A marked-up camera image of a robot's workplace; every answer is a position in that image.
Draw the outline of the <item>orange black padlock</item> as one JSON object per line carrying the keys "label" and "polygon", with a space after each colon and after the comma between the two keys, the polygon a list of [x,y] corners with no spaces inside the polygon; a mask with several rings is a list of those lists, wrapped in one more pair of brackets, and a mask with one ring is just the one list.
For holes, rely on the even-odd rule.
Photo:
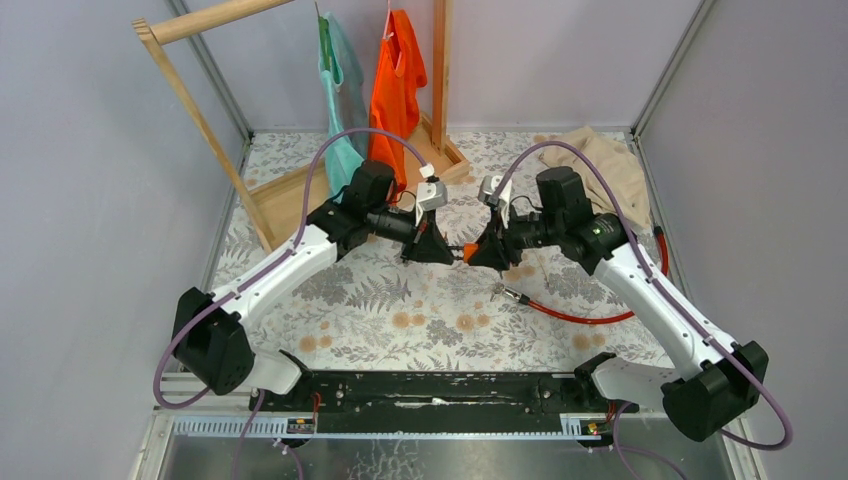
{"label": "orange black padlock", "polygon": [[454,259],[466,264],[468,264],[472,257],[477,253],[478,248],[479,245],[476,243],[449,246],[449,250],[452,252]]}

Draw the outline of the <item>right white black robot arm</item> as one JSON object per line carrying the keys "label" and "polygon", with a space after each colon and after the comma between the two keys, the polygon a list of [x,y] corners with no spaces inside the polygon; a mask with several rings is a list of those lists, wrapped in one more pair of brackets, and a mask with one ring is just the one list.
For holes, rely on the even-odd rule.
{"label": "right white black robot arm", "polygon": [[580,175],[569,167],[536,177],[541,206],[519,215],[500,176],[484,178],[479,198],[491,208],[481,236],[463,249],[471,266],[505,271],[526,249],[556,246],[614,292],[646,326],[673,365],[635,364],[600,354],[575,371],[575,402],[597,412],[611,400],[661,409],[687,438],[704,441],[753,407],[769,363],[755,341],[745,345],[706,319],[648,258],[615,214],[596,214]]}

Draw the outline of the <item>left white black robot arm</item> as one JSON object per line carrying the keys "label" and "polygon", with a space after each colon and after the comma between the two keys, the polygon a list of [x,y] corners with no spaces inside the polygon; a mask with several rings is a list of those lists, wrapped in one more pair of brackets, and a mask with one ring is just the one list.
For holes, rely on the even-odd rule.
{"label": "left white black robot arm", "polygon": [[450,265],[455,257],[438,231],[436,211],[447,189],[435,176],[417,186],[415,207],[389,203],[391,169],[366,161],[338,199],[328,199],[305,218],[303,227],[241,277],[205,293],[196,287],[177,303],[172,354],[206,389],[226,395],[237,387],[271,391],[288,411],[309,401],[304,367],[285,353],[253,350],[248,333],[280,299],[363,245],[371,235],[398,242],[404,261]]}

